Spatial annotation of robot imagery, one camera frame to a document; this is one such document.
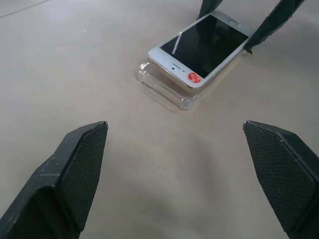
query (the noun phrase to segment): white smartphone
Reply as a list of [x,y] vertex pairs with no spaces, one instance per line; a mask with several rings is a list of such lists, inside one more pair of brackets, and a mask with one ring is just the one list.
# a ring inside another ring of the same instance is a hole
[[231,17],[213,11],[154,47],[149,59],[178,85],[194,92],[236,57],[252,33]]

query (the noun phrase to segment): black phone screen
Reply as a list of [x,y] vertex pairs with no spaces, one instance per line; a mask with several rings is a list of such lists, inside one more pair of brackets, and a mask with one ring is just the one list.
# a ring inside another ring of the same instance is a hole
[[247,38],[210,15],[161,49],[205,78]]

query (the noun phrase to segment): beige table surface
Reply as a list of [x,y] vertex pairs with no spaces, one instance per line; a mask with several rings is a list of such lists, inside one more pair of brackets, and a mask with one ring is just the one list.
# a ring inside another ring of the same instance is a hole
[[[283,127],[319,154],[317,0],[307,0],[190,112],[151,98],[135,70],[151,47],[196,19],[200,0],[29,7],[39,2],[0,0],[0,215],[67,132],[107,120],[82,239],[287,238],[241,126]],[[256,29],[276,3],[224,0],[219,10]]]

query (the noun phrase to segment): clear acrylic stand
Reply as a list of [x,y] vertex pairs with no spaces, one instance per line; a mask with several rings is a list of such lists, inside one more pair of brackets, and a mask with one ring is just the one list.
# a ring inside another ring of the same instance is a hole
[[160,94],[162,100],[166,99],[170,101],[181,110],[190,110],[198,105],[200,99],[203,98],[207,92],[213,91],[214,86],[227,75],[227,72],[233,68],[245,53],[246,51],[244,50],[239,53],[214,79],[196,93],[189,93],[175,84],[170,78],[165,76],[156,65],[148,60],[139,66],[137,80]]

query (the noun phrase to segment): clear plastic case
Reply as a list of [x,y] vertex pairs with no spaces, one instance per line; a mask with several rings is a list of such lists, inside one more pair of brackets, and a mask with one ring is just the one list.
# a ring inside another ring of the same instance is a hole
[[148,60],[140,64],[137,71],[137,80],[162,96],[157,99],[163,101],[166,99],[181,110],[190,110],[198,105],[200,99],[203,98],[205,94],[213,91],[214,86],[227,75],[227,72],[237,64],[245,53],[246,51],[241,51],[211,82],[196,93],[189,93],[178,86],[170,78],[165,76],[156,65]]

